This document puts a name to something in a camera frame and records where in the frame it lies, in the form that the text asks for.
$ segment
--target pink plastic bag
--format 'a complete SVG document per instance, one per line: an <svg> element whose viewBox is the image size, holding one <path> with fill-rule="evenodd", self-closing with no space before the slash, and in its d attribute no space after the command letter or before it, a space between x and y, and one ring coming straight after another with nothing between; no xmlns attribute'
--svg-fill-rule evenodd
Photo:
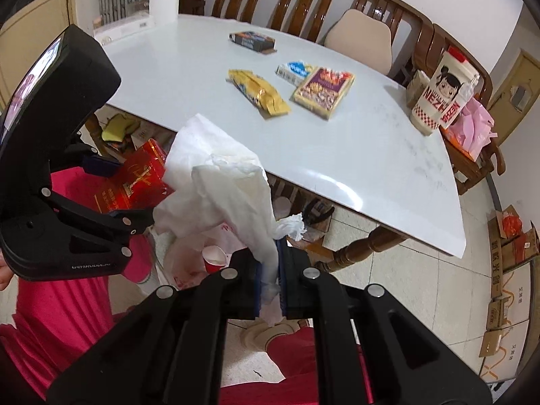
<svg viewBox="0 0 540 405"><path fill-rule="evenodd" d="M482 148L497 134L491 132L495 121L475 98L471 98L463 107L460 116L448 130L458 143L476 161Z"/></svg>

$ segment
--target white tissue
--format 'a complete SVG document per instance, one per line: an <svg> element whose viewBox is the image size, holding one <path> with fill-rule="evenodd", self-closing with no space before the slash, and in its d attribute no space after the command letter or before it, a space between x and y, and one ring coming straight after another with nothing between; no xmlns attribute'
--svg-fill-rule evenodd
<svg viewBox="0 0 540 405"><path fill-rule="evenodd" d="M154 17L156 26L176 21L178 2L179 0L150 0L150 15Z"/></svg>
<svg viewBox="0 0 540 405"><path fill-rule="evenodd" d="M269 304L279 291L274 239L300 240L304 225L301 215L276 222L259 158L197 114L178 132L163 179L175 192L154 210L156 230L184 238L227 222L263 264L261 301Z"/></svg>

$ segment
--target red paper cup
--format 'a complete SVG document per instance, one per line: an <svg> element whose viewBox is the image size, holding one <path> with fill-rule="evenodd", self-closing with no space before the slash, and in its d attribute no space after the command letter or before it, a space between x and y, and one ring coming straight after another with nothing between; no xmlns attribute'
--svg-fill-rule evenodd
<svg viewBox="0 0 540 405"><path fill-rule="evenodd" d="M202 251L206 272L213 274L227 266L227 255L217 245L205 247Z"/></svg>

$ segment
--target cartoon girl print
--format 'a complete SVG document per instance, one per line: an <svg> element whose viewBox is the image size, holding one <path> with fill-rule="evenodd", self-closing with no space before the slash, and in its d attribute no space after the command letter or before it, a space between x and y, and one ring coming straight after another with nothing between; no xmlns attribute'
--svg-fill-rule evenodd
<svg viewBox="0 0 540 405"><path fill-rule="evenodd" d="M441 74L437 77L437 83L435 86L439 92L448 100L454 100L457 96L457 92L461 88L460 80L452 73L449 73L448 67L445 65L441 68Z"/></svg>

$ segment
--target white table top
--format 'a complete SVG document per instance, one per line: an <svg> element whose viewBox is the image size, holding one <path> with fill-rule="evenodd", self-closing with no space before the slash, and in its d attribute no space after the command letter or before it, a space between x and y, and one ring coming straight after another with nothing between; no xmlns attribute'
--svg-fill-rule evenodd
<svg viewBox="0 0 540 405"><path fill-rule="evenodd" d="M274 37L277 52L259 54L228 39L247 30ZM202 114L278 177L463 255L460 202L442 137L414 128L404 88L382 74L298 37L212 17L179 15L105 51L122 78L110 105L173 131ZM294 86L275 70L299 60L356 76L329 121L291 101L288 115L265 119L226 82L229 69L252 70L287 100Z"/></svg>

